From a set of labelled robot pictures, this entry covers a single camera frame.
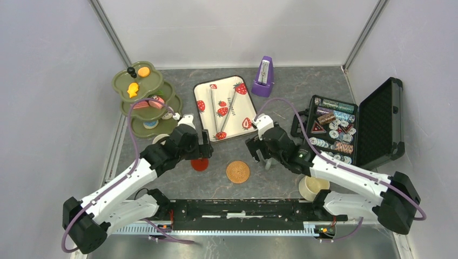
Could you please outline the red round coaster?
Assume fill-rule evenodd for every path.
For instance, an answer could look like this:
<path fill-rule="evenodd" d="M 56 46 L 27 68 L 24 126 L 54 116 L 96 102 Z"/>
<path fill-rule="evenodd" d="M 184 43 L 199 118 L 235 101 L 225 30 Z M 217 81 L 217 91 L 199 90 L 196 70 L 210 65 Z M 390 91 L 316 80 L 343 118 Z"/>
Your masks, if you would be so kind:
<path fill-rule="evenodd" d="M 190 161 L 191 167 L 197 172 L 203 172 L 208 168 L 209 160 L 207 158 L 200 158 Z"/>

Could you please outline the yellow ceramic mug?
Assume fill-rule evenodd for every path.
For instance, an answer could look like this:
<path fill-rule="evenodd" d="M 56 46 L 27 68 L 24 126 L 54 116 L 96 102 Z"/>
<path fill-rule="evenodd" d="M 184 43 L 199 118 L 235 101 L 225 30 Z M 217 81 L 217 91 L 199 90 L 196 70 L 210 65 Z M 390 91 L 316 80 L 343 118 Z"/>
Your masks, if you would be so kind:
<path fill-rule="evenodd" d="M 169 137 L 168 134 L 158 134 L 153 138 L 152 144 L 154 145 L 154 144 L 159 143 L 163 145 L 167 137 Z"/>

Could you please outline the white chocolate drizzle donut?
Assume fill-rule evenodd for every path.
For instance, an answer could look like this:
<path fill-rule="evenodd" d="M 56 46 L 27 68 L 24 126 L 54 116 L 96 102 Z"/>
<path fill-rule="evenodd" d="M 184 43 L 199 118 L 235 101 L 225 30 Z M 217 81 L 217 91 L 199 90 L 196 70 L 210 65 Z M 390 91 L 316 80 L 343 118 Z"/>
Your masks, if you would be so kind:
<path fill-rule="evenodd" d="M 172 119 L 173 116 L 174 116 L 175 112 L 173 110 L 173 108 L 169 107 L 167 109 L 167 113 L 165 113 L 163 116 L 162 116 L 162 119 L 163 120 L 169 120 L 169 119 Z"/>

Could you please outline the woven round coaster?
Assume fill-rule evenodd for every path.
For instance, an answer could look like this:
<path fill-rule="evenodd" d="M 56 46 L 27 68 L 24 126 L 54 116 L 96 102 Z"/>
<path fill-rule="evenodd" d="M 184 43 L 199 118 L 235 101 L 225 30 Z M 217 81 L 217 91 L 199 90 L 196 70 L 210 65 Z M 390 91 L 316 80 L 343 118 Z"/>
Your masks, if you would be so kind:
<path fill-rule="evenodd" d="M 245 162 L 233 161 L 226 167 L 226 176 L 233 183 L 244 183 L 250 177 L 250 168 Z"/>

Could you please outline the blue frosted donut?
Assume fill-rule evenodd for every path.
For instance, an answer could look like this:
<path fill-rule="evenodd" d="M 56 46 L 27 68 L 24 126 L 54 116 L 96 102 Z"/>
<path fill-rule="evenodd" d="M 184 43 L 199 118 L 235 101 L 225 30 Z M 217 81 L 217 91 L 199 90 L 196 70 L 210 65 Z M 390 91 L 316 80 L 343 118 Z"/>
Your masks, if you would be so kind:
<path fill-rule="evenodd" d="M 154 121 L 145 121 L 143 122 L 143 126 L 145 129 L 154 129 L 158 126 L 159 124 L 159 121 L 158 120 L 154 120 Z"/>

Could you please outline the strawberry print serving tray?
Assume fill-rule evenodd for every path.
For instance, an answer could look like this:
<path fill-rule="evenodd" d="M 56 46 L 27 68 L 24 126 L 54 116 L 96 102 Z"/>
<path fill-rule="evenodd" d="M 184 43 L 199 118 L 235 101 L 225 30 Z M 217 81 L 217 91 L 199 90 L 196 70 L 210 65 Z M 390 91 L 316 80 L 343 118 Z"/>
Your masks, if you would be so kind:
<path fill-rule="evenodd" d="M 213 143 L 256 131 L 257 114 L 244 79 L 228 76 L 197 84 L 193 88 L 202 128 Z"/>

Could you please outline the cream ceramic mug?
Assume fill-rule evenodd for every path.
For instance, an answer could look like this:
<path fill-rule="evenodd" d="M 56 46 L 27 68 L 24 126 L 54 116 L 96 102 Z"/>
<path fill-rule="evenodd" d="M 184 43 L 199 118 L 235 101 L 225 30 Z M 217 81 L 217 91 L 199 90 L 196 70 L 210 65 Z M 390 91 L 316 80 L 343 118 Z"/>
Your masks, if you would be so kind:
<path fill-rule="evenodd" d="M 321 190 L 329 190 L 330 182 L 310 176 L 302 178 L 298 184 L 300 195 L 307 201 L 313 201 Z"/>

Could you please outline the green white cake slice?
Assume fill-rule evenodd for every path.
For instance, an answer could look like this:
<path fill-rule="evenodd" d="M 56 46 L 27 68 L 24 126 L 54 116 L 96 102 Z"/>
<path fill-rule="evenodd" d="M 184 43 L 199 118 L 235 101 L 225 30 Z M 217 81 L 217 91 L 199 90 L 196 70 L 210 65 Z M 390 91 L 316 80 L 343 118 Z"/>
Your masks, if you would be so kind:
<path fill-rule="evenodd" d="M 155 95 L 155 96 L 163 96 L 164 92 L 162 90 L 158 90 L 153 95 Z"/>

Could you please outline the pink cake slice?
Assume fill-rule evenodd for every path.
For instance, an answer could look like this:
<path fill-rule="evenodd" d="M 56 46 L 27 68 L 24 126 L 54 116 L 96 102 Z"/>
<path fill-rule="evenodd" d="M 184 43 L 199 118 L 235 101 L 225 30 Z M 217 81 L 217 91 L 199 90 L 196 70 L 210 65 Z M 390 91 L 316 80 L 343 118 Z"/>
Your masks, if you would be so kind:
<path fill-rule="evenodd" d="M 148 102 L 148 101 L 140 101 L 140 102 L 138 102 L 138 103 L 136 103 L 136 104 L 132 104 L 132 105 L 131 105 L 132 109 L 134 109 L 134 110 L 135 110 L 135 109 L 141 109 L 141 108 L 147 108 L 147 107 L 149 107 L 149 106 L 150 106 L 150 105 L 149 105 L 149 102 Z"/>

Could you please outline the round orange biscuit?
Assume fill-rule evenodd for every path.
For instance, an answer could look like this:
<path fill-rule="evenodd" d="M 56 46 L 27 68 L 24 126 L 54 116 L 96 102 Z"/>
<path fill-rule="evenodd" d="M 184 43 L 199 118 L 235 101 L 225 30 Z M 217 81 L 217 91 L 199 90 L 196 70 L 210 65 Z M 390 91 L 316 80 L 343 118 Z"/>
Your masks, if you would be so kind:
<path fill-rule="evenodd" d="M 138 75 L 141 78 L 147 77 L 150 73 L 151 73 L 151 70 L 147 66 L 144 66 L 138 69 Z"/>

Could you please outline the grey ceramic mug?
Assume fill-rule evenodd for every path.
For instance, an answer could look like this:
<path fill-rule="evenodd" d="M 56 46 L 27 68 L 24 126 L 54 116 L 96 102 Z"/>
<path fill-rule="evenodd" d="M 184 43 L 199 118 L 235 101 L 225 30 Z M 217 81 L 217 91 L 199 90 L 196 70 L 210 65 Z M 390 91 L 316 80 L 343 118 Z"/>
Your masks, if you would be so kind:
<path fill-rule="evenodd" d="M 278 164 L 278 161 L 275 158 L 264 159 L 264 169 L 270 170 L 271 167 Z"/>

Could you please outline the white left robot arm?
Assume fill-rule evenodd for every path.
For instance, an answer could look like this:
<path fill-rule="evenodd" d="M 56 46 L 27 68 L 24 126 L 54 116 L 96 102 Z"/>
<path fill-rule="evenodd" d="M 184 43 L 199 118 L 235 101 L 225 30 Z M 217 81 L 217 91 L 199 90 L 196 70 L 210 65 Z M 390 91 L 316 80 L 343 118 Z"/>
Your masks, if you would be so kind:
<path fill-rule="evenodd" d="M 180 122 L 170 135 L 139 152 L 126 170 L 101 189 L 80 200 L 70 197 L 64 202 L 62 250 L 89 254 L 124 226 L 151 217 L 165 219 L 170 202 L 162 192 L 153 190 L 130 202 L 126 199 L 182 160 L 208 159 L 212 152 L 208 130 L 198 134 L 193 123 Z"/>

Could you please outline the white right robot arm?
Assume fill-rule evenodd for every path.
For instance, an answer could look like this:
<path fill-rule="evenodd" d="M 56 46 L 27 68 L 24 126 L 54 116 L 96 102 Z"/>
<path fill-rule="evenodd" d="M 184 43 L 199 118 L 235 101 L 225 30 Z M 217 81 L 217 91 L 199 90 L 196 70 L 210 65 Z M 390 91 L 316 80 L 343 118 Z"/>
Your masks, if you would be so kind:
<path fill-rule="evenodd" d="M 275 124 L 262 128 L 245 144 L 256 161 L 274 159 L 292 173 L 333 182 L 351 191 L 320 190 L 312 201 L 312 214 L 318 220 L 331 215 L 374 218 L 390 231 L 407 235 L 414 221 L 426 218 L 418 192 L 406 174 L 390 176 L 340 163 L 309 144 L 295 144 Z"/>

